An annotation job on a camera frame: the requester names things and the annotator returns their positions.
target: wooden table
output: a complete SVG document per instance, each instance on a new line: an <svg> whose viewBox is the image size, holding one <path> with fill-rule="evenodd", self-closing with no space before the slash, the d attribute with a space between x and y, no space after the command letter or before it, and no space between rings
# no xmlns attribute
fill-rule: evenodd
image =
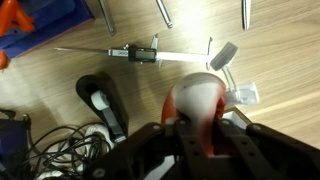
<svg viewBox="0 0 320 180"><path fill-rule="evenodd" d="M96 20L14 58L0 74L0 108L28 113L34 138L57 126L98 120L75 92L80 77L97 72L113 78L130 133L159 122L170 87L187 74L205 72L204 64L164 62L159 69L105 54L53 50L149 46L158 33L159 51L205 54L210 36L217 51L228 41L237 45L232 74L239 84L255 82L261 97L259 105L240 106L243 113L320 148L320 1L255 0L248 31L242 30L240 0L165 0L173 29L167 29L155 1L108 3L115 36L109 35L98 2L88 1Z"/></svg>

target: red object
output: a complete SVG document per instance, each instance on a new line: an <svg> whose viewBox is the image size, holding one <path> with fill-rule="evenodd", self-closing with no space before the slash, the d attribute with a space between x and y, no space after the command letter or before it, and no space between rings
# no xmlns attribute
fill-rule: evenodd
<svg viewBox="0 0 320 180"><path fill-rule="evenodd" d="M0 70L5 69L8 66L8 57L6 53L0 50Z"/></svg>
<svg viewBox="0 0 320 180"><path fill-rule="evenodd" d="M34 30L34 26L32 25L34 19L23 11L17 0L4 0L0 8L0 37L10 27L17 25L17 23L12 22L13 18L17 20L22 31L31 32Z"/></svg>

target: black cable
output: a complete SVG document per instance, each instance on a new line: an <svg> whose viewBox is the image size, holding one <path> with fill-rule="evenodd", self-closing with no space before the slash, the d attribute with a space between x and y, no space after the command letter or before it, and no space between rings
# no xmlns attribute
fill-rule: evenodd
<svg viewBox="0 0 320 180"><path fill-rule="evenodd" d="M28 162L38 159L36 166L35 166L35 169L34 169L36 175L34 175L33 178L35 178L35 179L40 177L41 174L43 174L47 170L60 171L61 173L63 173L61 178L63 177L66 179L81 179L82 178L81 177L82 171L78 170L79 165L77 166L77 163L82 164L82 166L83 166L82 170L84 170L86 167L88 167L88 165L90 165L93 162L93 160L95 160L97 157L100 156L100 154L101 154L100 152L102 152L102 148L103 148L104 144L107 146L108 151L111 149L111 145L108 143L108 141L102 140L102 138L99 135L93 134L93 135L89 135L86 137L83 135L81 130L87 126L94 125L94 124L103 125L100 122L92 122L92 123L82 125L79 128L73 128L73 127L69 127L69 126L61 126L61 127L58 127L58 128L55 128L55 129L49 131L48 133L43 135L40 139L38 139L31 146L31 148L29 149L29 151L27 153L27 157L22 164L22 167L25 167L25 165ZM56 142L50 144L42 152L36 152L36 146L41 141L43 141L48 135L50 135L56 131L63 130L63 129L72 130L72 133L66 139L59 140L59 141L56 141ZM74 137L76 134L79 134L81 136L81 138ZM53 147L54 145L57 145L57 144L59 144L59 147L56 152L47 152L51 147ZM82 153L81 154L78 153L77 149L82 148L82 147L86 147L85 155L83 155ZM32 151L34 151L37 155L33 156L33 157L29 157L30 153ZM60 157L64 156L64 155L70 155L71 160L64 161L63 159L61 159ZM42 160L44 160L42 163L43 167L39 171L40 163ZM68 169L63 168L65 165L66 166L71 165L71 167Z"/></svg>
<svg viewBox="0 0 320 180"><path fill-rule="evenodd" d="M29 146L31 148L34 145L34 142L33 142L32 136L31 136L31 119L30 119L29 115L24 116L24 117L27 117L24 119L25 119L25 125L26 125L26 129L27 129L27 133L28 133L27 134L28 135L28 142L29 142ZM33 151L36 154L40 153L40 151L36 147L33 148Z"/></svg>

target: screwdriver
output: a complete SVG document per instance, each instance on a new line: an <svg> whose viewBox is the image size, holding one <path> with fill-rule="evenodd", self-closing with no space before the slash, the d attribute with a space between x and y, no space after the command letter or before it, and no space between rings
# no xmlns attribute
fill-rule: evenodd
<svg viewBox="0 0 320 180"><path fill-rule="evenodd" d="M8 57L6 53L3 50L0 50L0 70L2 70L2 73L5 68L8 66Z"/></svg>

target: tangled cables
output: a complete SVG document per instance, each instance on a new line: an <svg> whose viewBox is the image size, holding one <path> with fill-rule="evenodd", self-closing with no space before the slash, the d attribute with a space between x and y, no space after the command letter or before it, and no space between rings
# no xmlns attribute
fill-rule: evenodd
<svg viewBox="0 0 320 180"><path fill-rule="evenodd" d="M38 150L37 146L49 135L66 130L70 133L66 138L48 145L43 151ZM20 173L26 179L81 179L82 172L113 146L108 129L102 123L92 122L78 128L57 127L31 145Z"/></svg>

